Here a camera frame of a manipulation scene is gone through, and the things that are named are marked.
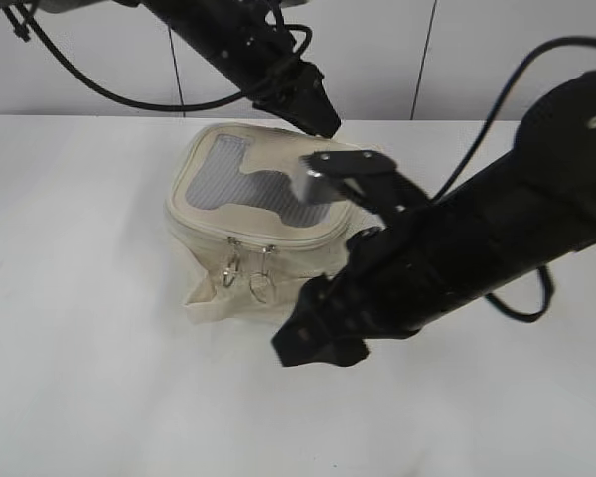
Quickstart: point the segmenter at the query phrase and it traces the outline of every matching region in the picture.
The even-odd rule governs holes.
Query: black cable
[[[506,99],[508,99],[508,96],[510,95],[513,88],[515,87],[515,84],[517,84],[517,82],[519,81],[519,79],[521,78],[523,73],[525,73],[525,70],[527,70],[527,68],[532,64],[532,62],[534,60],[536,60],[538,57],[540,57],[544,53],[547,53],[551,50],[554,50],[556,48],[561,48],[561,47],[586,47],[586,48],[596,49],[596,38],[592,38],[592,37],[562,37],[562,38],[558,38],[555,40],[550,40],[549,42],[546,42],[546,43],[542,44],[541,46],[537,47],[536,49],[532,50],[532,52],[523,59],[521,64],[517,67],[515,72],[510,76],[510,79],[508,80],[508,82],[506,83],[504,88],[502,89],[501,94],[497,98],[495,105],[493,106],[490,113],[488,114],[488,117],[486,118],[486,121],[484,122],[484,125],[483,125],[481,131],[479,132],[479,135],[475,139],[475,142],[473,142],[473,145],[470,147],[470,149],[466,153],[466,156],[464,156],[464,158],[461,160],[461,162],[459,163],[459,165],[457,166],[455,171],[451,174],[451,176],[448,178],[446,183],[442,186],[442,188],[435,195],[435,197],[433,197],[433,202],[437,202],[442,197],[444,197],[444,195],[455,184],[455,181],[459,178],[461,173],[464,172],[464,169],[466,169],[466,166],[468,166],[468,164],[470,163],[472,158],[475,156],[475,153],[477,152],[477,150],[479,149],[481,144],[484,142],[486,135],[490,131],[490,128],[492,127],[493,123],[497,119],[497,116],[499,115],[499,112],[501,111],[502,107],[504,106]]]
[[[556,292],[554,280],[552,279],[549,269],[546,266],[542,266],[538,269],[538,278],[543,288],[543,305],[536,313],[521,313],[519,311],[515,311],[494,293],[486,295],[486,299],[504,315],[517,321],[523,321],[524,323],[534,323],[545,313],[547,313],[552,303],[554,293]]]
[[[40,8],[40,2],[42,0],[32,0],[31,1],[31,8],[29,8],[27,16],[24,17],[24,21],[22,22],[23,25],[28,25],[31,19],[38,13],[38,8]]]
[[[282,14],[282,9],[280,8],[280,3],[278,0],[264,0],[264,2],[269,6],[272,15],[274,16],[274,20],[276,21],[276,27],[284,29],[285,28],[285,17]]]
[[[24,7],[22,4],[17,4],[16,8],[20,12],[20,14],[25,17],[28,15],[29,11]],[[112,100],[119,104],[123,104],[129,107],[135,107],[137,109],[145,109],[148,111],[160,111],[160,112],[195,112],[195,111],[206,111],[208,109],[216,109],[219,107],[227,106],[228,104],[232,104],[237,102],[241,99],[244,99],[248,96],[258,94],[258,93],[265,93],[265,94],[273,94],[274,92],[283,89],[286,87],[286,84],[273,84],[273,72],[267,78],[260,81],[258,84],[253,86],[252,88],[244,91],[237,92],[232,94],[228,97],[224,97],[222,99],[217,99],[215,101],[204,102],[200,104],[184,104],[184,105],[174,105],[174,104],[152,104],[149,102],[142,102],[142,101],[135,101],[134,99],[129,99],[124,96],[120,96],[108,89],[100,86],[92,79],[87,77],[84,73],[82,73],[75,65],[71,63],[71,61],[64,56],[64,54],[58,49],[58,47],[53,43],[53,41],[47,36],[45,31],[42,27],[38,24],[38,22],[34,18],[29,18],[29,26],[33,30],[33,33],[40,39],[42,44],[51,52],[51,54],[60,62],[60,64],[69,71],[75,78],[81,81],[86,87],[93,90],[94,92]],[[300,58],[300,56],[307,50],[309,45],[311,44],[311,40],[313,38],[313,33],[311,29],[305,25],[286,25],[287,30],[289,31],[299,31],[305,33],[305,39],[300,44],[298,49],[287,59],[281,60],[280,63],[286,65],[287,63],[295,62]]]
[[[444,195],[455,184],[455,181],[457,181],[457,179],[459,178],[461,173],[464,172],[464,169],[466,169],[466,167],[468,166],[470,161],[473,159],[473,157],[477,153],[477,150],[479,149],[481,144],[484,142],[486,135],[488,134],[488,132],[490,131],[490,128],[492,127],[493,123],[497,119],[497,116],[499,116],[499,112],[501,111],[502,107],[504,106],[504,103],[508,99],[508,96],[510,96],[510,93],[512,92],[513,88],[515,87],[515,85],[517,84],[517,82],[519,81],[519,79],[521,78],[523,73],[525,73],[527,68],[534,62],[534,60],[536,60],[538,57],[540,57],[544,53],[547,53],[551,50],[561,48],[561,47],[585,47],[585,48],[596,49],[596,38],[592,38],[592,37],[562,37],[562,38],[558,38],[555,40],[551,40],[549,42],[546,42],[546,43],[540,45],[539,47],[535,48],[534,50],[532,50],[529,53],[529,55],[527,55],[523,59],[523,61],[519,64],[517,69],[510,76],[510,78],[508,79],[508,82],[506,83],[506,85],[502,89],[499,97],[495,101],[495,104],[493,105],[493,108],[491,109],[490,113],[488,114],[488,117],[486,118],[486,121],[484,122],[484,125],[483,125],[481,131],[479,132],[479,135],[477,136],[477,138],[475,139],[472,146],[470,147],[470,149],[468,150],[468,152],[466,153],[464,158],[461,160],[459,165],[455,168],[454,172],[448,178],[446,183],[442,186],[442,188],[439,190],[439,192],[437,192],[435,197],[433,197],[433,202],[437,202],[442,197],[444,197]],[[547,266],[542,266],[538,269],[538,277],[539,277],[541,286],[543,288],[543,305],[542,305],[540,311],[538,311],[536,313],[531,313],[531,314],[530,313],[521,313],[516,310],[513,310],[510,306],[508,306],[504,301],[502,301],[494,293],[488,294],[486,296],[486,299],[489,301],[489,303],[491,305],[493,305],[495,308],[497,308],[497,310],[500,311],[501,313],[503,313],[504,315],[506,315],[512,319],[518,320],[518,321],[523,321],[526,323],[533,323],[534,321],[536,321],[540,317],[542,317],[549,310],[552,299],[556,292],[556,289],[554,286],[554,281],[549,273],[549,268]]]
[[[3,7],[2,12],[6,15],[7,20],[11,23],[13,27],[13,33],[15,33],[16,37],[22,39],[24,42],[30,42],[31,36],[29,35],[29,29],[24,23],[20,23],[17,17],[14,15],[11,7]]]

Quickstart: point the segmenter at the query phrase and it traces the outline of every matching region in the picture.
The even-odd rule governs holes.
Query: gray mesh window
[[[239,170],[249,144],[228,134],[217,136],[201,170],[186,191],[188,204],[213,210],[224,204],[239,204],[275,212],[283,224],[307,228],[323,222],[329,204],[306,206],[291,193],[286,174],[258,171],[242,174]]]

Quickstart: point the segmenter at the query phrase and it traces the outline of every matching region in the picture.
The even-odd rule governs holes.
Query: table surface
[[[283,369],[270,325],[179,306],[163,201],[209,123],[0,116],[0,476],[596,476],[596,247],[554,264],[535,325],[479,301],[356,367]],[[341,139],[434,191],[477,128],[350,121]],[[503,295],[539,302],[533,277]]]

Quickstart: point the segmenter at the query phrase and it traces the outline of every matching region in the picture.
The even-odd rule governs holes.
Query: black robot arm
[[[285,366],[350,366],[369,353],[363,339],[408,338],[531,271],[551,296],[543,267],[596,243],[596,72],[539,101],[513,150],[438,202],[374,151],[306,163],[386,227],[350,240],[334,279],[304,286],[273,345]]]
[[[34,18],[38,7],[60,13],[98,1],[0,0],[0,8],[19,37],[29,41],[31,28],[72,75],[121,104],[153,111],[196,112],[246,97],[254,108],[274,114],[307,134],[332,137],[340,128],[340,118],[323,87],[324,75],[301,59],[311,41],[311,29],[286,25],[280,10],[281,6],[306,0],[115,0],[127,7],[144,5],[240,89],[227,98],[191,105],[150,104],[104,89],[73,66]],[[16,18],[12,5],[22,20]],[[271,23],[267,21],[270,13],[275,18]],[[300,46],[294,32],[305,38]]]

